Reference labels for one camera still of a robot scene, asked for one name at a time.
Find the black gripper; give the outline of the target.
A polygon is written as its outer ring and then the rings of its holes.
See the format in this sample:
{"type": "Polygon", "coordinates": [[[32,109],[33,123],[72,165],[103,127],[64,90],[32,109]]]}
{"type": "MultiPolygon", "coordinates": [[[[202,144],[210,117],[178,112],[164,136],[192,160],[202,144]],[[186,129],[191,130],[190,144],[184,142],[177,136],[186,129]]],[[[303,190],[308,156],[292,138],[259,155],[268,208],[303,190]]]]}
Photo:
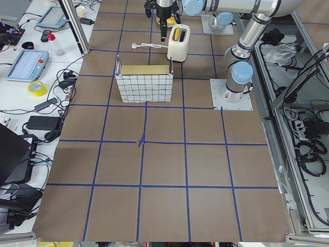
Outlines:
{"type": "Polygon", "coordinates": [[[173,0],[151,0],[144,3],[145,14],[151,17],[152,10],[156,10],[156,16],[160,19],[161,41],[167,37],[167,19],[172,13],[179,10],[178,4],[173,0]]]}

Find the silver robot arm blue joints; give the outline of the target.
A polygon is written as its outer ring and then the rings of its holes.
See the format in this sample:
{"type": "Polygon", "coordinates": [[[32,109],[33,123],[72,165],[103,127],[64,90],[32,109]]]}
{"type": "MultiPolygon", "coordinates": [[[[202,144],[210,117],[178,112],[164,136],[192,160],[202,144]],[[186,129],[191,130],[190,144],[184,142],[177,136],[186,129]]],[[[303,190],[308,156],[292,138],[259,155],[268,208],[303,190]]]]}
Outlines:
{"type": "Polygon", "coordinates": [[[281,17],[292,13],[301,4],[299,0],[271,0],[271,1],[182,1],[184,12],[189,16],[201,11],[224,11],[251,13],[243,34],[238,42],[228,48],[225,53],[227,66],[226,88],[233,93],[240,93],[250,82],[253,68],[248,63],[251,51],[260,35],[273,17],[281,17]]]}

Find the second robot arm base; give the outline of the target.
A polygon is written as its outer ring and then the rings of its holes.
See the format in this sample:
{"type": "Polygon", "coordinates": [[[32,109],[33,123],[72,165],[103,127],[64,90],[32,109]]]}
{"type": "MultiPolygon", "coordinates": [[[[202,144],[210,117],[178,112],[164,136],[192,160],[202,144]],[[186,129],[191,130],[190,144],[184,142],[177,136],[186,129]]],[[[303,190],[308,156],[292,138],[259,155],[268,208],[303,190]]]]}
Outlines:
{"type": "Polygon", "coordinates": [[[207,35],[232,36],[234,35],[232,12],[201,15],[203,33],[207,35]]]}

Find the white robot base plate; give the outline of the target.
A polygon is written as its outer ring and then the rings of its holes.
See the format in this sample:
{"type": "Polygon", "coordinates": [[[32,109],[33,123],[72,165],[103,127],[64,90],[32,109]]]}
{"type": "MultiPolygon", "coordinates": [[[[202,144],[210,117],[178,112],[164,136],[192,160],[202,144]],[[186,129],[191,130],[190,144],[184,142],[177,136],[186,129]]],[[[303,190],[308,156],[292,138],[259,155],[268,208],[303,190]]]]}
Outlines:
{"type": "Polygon", "coordinates": [[[226,79],[210,79],[212,104],[215,110],[252,111],[250,95],[244,94],[245,87],[240,93],[233,93],[226,88],[226,79]]]}

